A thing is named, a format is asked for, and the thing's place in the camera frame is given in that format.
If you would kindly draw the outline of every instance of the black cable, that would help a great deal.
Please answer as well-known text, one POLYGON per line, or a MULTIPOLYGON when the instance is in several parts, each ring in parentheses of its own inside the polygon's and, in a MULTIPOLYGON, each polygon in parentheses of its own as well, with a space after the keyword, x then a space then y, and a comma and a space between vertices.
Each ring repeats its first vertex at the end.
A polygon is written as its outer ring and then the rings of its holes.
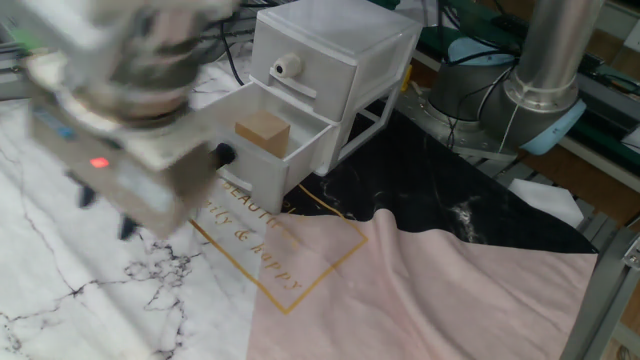
POLYGON ((504 15, 507 12, 504 11, 504 8, 502 7, 502 4, 500 4, 500 1, 498 0, 493 0, 493 2, 496 4, 496 8, 498 9, 498 11, 500 12, 500 14, 504 15))
POLYGON ((20 67, 12 66, 10 68, 0 68, 0 75, 15 74, 21 71, 20 67))
POLYGON ((0 48, 0 54, 20 53, 22 51, 24 50, 17 45, 15 47, 0 48))
POLYGON ((229 49, 227 38, 224 35, 224 21, 220 22, 220 38, 222 39, 222 43, 224 44, 224 51, 227 53, 227 57, 229 58, 229 66, 231 66, 231 71, 233 72, 233 76, 236 78, 236 81, 238 82, 238 84, 240 84, 240 86, 244 86, 244 83, 240 79, 240 76, 238 75, 238 71, 236 70, 236 65, 233 63, 231 50, 229 49))
POLYGON ((504 51, 504 50, 490 50, 490 51, 484 51, 481 53, 477 53, 477 54, 473 54, 473 55, 469 55, 469 56, 465 56, 462 59, 458 59, 456 61, 450 61, 449 62, 449 66, 456 66, 456 65, 460 65, 463 64, 467 61, 473 60, 473 59, 477 59, 483 56, 490 56, 490 55, 516 55, 512 52, 508 52, 508 51, 504 51))
MULTIPOLYGON (((516 68, 516 65, 518 65, 518 59, 516 59, 513 62, 513 65, 511 66, 511 69, 502 76, 502 79, 499 79, 498 82, 496 83, 496 86, 491 88, 491 90, 489 90, 489 93, 487 94, 487 99, 489 99, 489 97, 491 97, 491 94, 493 93, 493 90, 495 90, 496 87, 498 87, 498 85, 500 85, 501 82, 505 81, 509 75, 511 75, 511 73, 513 72, 513 70, 516 68)), ((484 104, 486 104, 487 102, 484 101, 482 104, 480 104, 480 109, 478 109, 478 120, 480 120, 480 118, 482 117, 482 110, 484 110, 484 104)))
POLYGON ((240 4, 240 7, 243 7, 243 8, 246 8, 246 9, 267 8, 267 7, 274 7, 274 6, 278 6, 278 4, 275 4, 275 5, 270 5, 270 4, 240 4))
MULTIPOLYGON (((233 18, 233 15, 225 20, 230 20, 233 18)), ((203 30, 203 32, 209 31, 211 29, 213 29, 214 27, 219 27, 223 21, 225 20, 219 20, 219 21, 215 21, 212 23, 207 24, 207 26, 205 27, 205 29, 203 30)), ((207 57, 209 56, 209 53, 211 53, 213 50, 215 50, 218 47, 218 44, 220 43, 220 40, 216 40, 214 41, 208 48, 206 48, 202 54, 199 57, 198 63, 199 64, 203 64, 207 57)))
MULTIPOLYGON (((497 81, 492 82, 489 85, 485 85, 483 87, 481 87, 480 89, 474 90, 466 95, 464 95, 462 98, 460 98, 460 101, 458 101, 458 107, 456 109, 456 120, 451 123, 451 119, 449 119, 449 117, 447 116, 447 119, 449 120, 449 127, 450 127, 450 132, 449 132, 449 136, 447 137, 447 147, 449 148, 449 150, 453 150, 453 146, 455 145, 455 130, 456 127, 458 126, 458 121, 460 120, 460 108, 462 107, 462 103, 468 99, 469 97, 489 88, 492 87, 489 90, 489 93, 487 94, 487 99, 491 96, 491 93, 493 92, 493 90, 498 87, 498 85, 500 85, 501 82, 503 82, 508 76, 509 74, 511 74, 511 72, 513 71, 513 69, 515 68, 515 63, 514 65, 511 67, 511 69, 509 69, 509 71, 505 72, 504 74, 500 75, 500 77, 497 79, 497 81)), ((478 114, 482 114, 482 109, 484 108, 484 104, 486 103, 486 101, 483 101, 482 104, 480 104, 480 110, 478 111, 478 114)))
POLYGON ((421 0, 422 2, 422 17, 424 20, 424 27, 429 26, 429 20, 427 17, 427 0, 421 0))
POLYGON ((444 13, 444 0, 438 0, 438 38, 440 40, 440 49, 444 53, 443 59, 446 64, 449 64, 449 51, 444 46, 444 27, 442 26, 442 14, 444 13))
POLYGON ((639 87, 640 84, 638 84, 637 82, 633 81, 633 80, 629 80, 629 79, 625 79, 622 76, 618 76, 618 75, 614 75, 614 74, 602 74, 603 77, 605 78, 612 78, 612 79, 616 79, 616 80, 622 80, 626 83, 629 83, 631 85, 634 85, 636 87, 639 87))
POLYGON ((449 148, 449 150, 453 150, 453 146, 455 145, 454 131, 456 129, 456 126, 458 126, 458 120, 460 119, 460 107, 462 106, 462 103, 469 97, 479 93, 482 90, 489 88, 492 85, 493 85, 493 82, 491 82, 491 84, 489 85, 481 87, 480 89, 474 90, 464 95, 462 98, 460 98, 460 101, 458 101, 458 108, 456 110, 456 120, 454 122, 451 122, 451 119, 449 118, 449 116, 447 116, 447 119, 449 121, 449 129, 450 129, 449 136, 447 137, 447 147, 449 148))
POLYGON ((449 21, 451 21, 453 26, 455 26, 456 29, 458 29, 458 31, 460 31, 463 35, 471 38, 472 40, 474 40, 476 42, 479 42, 482 45, 488 46, 490 48, 501 49, 501 46, 499 44, 495 44, 495 43, 493 43, 491 41, 488 41, 488 40, 480 39, 479 37, 477 37, 477 36, 475 36, 473 34, 467 34, 464 31, 462 31, 461 23, 459 22, 458 19, 454 19, 454 15, 452 14, 453 10, 451 9, 451 5, 445 6, 443 8, 443 11, 444 11, 444 15, 447 17, 447 19, 449 19, 449 21))
POLYGON ((632 148, 634 148, 634 149, 638 149, 638 150, 640 150, 640 146, 638 146, 638 145, 633 145, 633 144, 629 144, 629 143, 622 142, 622 141, 620 141, 620 144, 622 144, 622 145, 626 145, 626 146, 631 146, 631 147, 632 147, 632 148))

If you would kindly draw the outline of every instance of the light blue component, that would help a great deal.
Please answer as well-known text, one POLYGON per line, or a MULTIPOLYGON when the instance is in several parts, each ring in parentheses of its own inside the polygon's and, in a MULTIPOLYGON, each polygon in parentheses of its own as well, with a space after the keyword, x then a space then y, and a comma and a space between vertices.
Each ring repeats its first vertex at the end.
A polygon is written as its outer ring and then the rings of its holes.
POLYGON ((587 109, 587 105, 582 100, 573 105, 571 110, 564 114, 558 121, 553 123, 547 130, 541 132, 528 143, 520 146, 521 149, 527 150, 533 155, 542 155, 549 151, 555 144, 560 141, 567 132, 580 119, 580 116, 587 109))
POLYGON ((33 109, 33 113, 38 119, 40 119, 40 121, 47 124, 47 126, 49 126, 51 130, 54 130, 55 132, 57 132, 58 135, 60 135, 60 137, 62 137, 63 139, 65 140, 75 139, 76 137, 75 131, 73 131, 73 129, 66 126, 62 122, 60 122, 60 120, 51 116, 51 114, 49 114, 49 112, 46 111, 44 108, 40 106, 35 107, 33 109))
MULTIPOLYGON (((460 38, 452 42, 451 46, 449 46, 449 60, 457 61, 466 58, 467 56, 493 50, 495 49, 481 44, 471 38, 460 38)), ((511 63, 513 62, 513 59, 513 55, 508 54, 487 55, 465 61, 460 64, 460 66, 495 66, 511 63)))

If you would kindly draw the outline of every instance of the marble pattern tabletop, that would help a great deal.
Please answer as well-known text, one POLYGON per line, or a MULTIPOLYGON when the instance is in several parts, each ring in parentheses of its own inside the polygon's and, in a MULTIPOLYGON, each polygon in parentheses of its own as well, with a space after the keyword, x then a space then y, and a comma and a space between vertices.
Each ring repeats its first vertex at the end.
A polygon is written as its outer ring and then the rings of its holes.
MULTIPOLYGON (((251 44, 232 51, 248 81, 251 44)), ((192 104, 237 87, 221 60, 192 104)), ((26 134, 26 105, 0 103, 0 359, 244 359, 256 286, 189 224, 117 240, 118 211, 77 208, 77 185, 26 134)))

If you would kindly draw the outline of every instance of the black knob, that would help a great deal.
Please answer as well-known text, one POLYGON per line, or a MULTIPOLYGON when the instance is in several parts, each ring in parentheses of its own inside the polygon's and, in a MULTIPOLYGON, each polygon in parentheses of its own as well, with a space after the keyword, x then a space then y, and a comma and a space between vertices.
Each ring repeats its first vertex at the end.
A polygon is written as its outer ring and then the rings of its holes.
POLYGON ((83 186, 80 190, 80 208, 85 209, 94 201, 96 201, 96 192, 88 186, 83 186))
POLYGON ((216 169, 219 169, 227 164, 231 164, 236 159, 236 151, 233 148, 225 143, 220 143, 213 150, 213 156, 216 169))
POLYGON ((135 222, 135 220, 128 217, 127 215, 124 215, 122 225, 120 226, 120 234, 118 235, 118 238, 120 240, 128 240, 129 237, 131 237, 131 235, 136 232, 138 226, 140 225, 135 222))

